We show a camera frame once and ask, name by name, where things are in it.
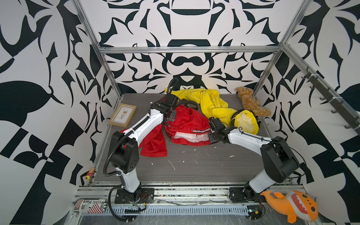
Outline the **black leather belt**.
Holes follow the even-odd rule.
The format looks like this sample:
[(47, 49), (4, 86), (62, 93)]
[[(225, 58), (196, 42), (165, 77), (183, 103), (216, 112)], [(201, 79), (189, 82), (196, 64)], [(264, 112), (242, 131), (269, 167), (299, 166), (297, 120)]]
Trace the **black leather belt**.
[(177, 105), (176, 105), (176, 108), (179, 107), (179, 106), (185, 106), (185, 107), (189, 107), (189, 108), (192, 108), (194, 110), (198, 110), (199, 109), (199, 104), (195, 101), (191, 101), (191, 100), (185, 100), (185, 99), (182, 99), (180, 100)]

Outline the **red trousers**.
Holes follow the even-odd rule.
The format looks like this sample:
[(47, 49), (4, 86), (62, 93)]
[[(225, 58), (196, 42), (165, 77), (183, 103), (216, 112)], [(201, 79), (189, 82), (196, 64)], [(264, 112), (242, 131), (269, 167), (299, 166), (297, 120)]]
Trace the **red trousers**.
[(138, 147), (141, 149), (140, 155), (146, 157), (166, 157), (167, 146), (162, 128), (165, 128), (167, 136), (171, 142), (175, 144), (189, 145), (189, 146), (206, 146), (210, 145), (211, 141), (209, 133), (211, 128), (209, 120), (200, 112), (193, 108), (186, 106), (179, 106), (175, 109), (175, 120), (169, 122), (169, 125), (163, 126), (159, 119), (150, 123), (145, 123), (139, 129), (129, 128), (124, 130), (134, 131), (134, 138), (138, 141)]

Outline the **yellow trousers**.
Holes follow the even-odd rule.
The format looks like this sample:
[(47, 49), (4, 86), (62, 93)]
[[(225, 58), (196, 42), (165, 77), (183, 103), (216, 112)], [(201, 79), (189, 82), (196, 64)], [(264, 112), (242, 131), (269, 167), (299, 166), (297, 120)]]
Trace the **yellow trousers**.
[[(173, 95), (177, 96), (180, 100), (191, 100), (197, 102), (202, 114), (207, 118), (219, 118), (222, 123), (227, 125), (231, 124), (232, 115), (238, 110), (232, 109), (228, 106), (228, 103), (220, 98), (220, 94), (217, 90), (207, 89), (187, 89), (172, 91)], [(237, 127), (242, 131), (256, 135), (259, 131), (259, 126), (244, 126)]]

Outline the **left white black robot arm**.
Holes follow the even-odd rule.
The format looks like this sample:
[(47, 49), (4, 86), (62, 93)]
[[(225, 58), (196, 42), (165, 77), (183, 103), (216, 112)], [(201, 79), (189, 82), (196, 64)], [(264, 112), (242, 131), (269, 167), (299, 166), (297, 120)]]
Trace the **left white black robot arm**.
[(130, 201), (138, 201), (141, 194), (141, 183), (136, 172), (139, 162), (138, 148), (153, 129), (175, 118), (172, 114), (178, 102), (178, 97), (166, 94), (160, 101), (151, 103), (147, 114), (135, 125), (112, 135), (103, 175), (106, 177), (119, 176), (124, 195)]

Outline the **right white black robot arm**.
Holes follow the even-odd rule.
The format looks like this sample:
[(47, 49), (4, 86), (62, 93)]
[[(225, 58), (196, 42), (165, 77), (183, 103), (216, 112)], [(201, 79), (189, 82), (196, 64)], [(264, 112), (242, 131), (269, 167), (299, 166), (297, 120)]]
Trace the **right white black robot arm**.
[(226, 127), (218, 118), (210, 118), (211, 143), (223, 142), (239, 145), (262, 157), (264, 169), (244, 186), (246, 200), (255, 198), (276, 183), (282, 183), (300, 166), (298, 159), (284, 138), (266, 139), (252, 135), (235, 126)]

